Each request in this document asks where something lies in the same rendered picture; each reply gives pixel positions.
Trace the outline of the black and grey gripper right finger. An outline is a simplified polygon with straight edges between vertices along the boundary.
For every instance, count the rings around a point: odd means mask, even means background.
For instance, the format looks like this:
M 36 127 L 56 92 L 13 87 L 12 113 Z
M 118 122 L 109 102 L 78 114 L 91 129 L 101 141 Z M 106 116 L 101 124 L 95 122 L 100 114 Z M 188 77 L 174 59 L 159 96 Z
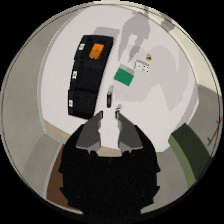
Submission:
M 130 155 L 143 157 L 154 166 L 156 173 L 160 172 L 156 151 L 150 139 L 120 112 L 115 111 L 115 119 L 118 121 L 119 130 L 122 129 L 118 138 L 118 148 L 121 154 L 129 151 Z

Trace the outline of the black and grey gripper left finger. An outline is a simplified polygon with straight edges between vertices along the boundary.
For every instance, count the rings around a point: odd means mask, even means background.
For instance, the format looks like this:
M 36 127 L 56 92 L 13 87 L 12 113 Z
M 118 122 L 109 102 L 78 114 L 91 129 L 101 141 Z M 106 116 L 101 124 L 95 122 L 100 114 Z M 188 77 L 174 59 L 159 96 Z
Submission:
M 89 119 L 69 137 L 64 145 L 61 157 L 61 164 L 58 172 L 63 174 L 66 165 L 73 159 L 90 155 L 90 151 L 96 151 L 101 148 L 101 138 L 99 129 L 103 111 L 101 110 L 91 119 Z

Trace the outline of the orange rectangular block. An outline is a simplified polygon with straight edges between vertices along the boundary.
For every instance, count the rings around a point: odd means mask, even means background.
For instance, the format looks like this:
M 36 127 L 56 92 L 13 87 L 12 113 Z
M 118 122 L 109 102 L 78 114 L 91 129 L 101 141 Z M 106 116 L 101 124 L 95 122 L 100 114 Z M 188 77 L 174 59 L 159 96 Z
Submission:
M 95 44 L 89 57 L 91 59 L 98 59 L 100 58 L 102 52 L 103 52 L 103 49 L 104 49 L 104 45 L 101 45 L 101 44 Z

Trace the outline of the white domino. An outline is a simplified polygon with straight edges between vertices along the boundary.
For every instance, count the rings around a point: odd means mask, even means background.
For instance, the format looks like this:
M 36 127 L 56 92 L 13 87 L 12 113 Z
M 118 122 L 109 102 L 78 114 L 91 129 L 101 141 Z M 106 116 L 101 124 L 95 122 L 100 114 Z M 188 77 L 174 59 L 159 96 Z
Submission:
M 134 69 L 145 72 L 147 74 L 149 73 L 149 67 L 144 65 L 144 64 L 141 64 L 139 62 L 135 62 L 135 68 Z

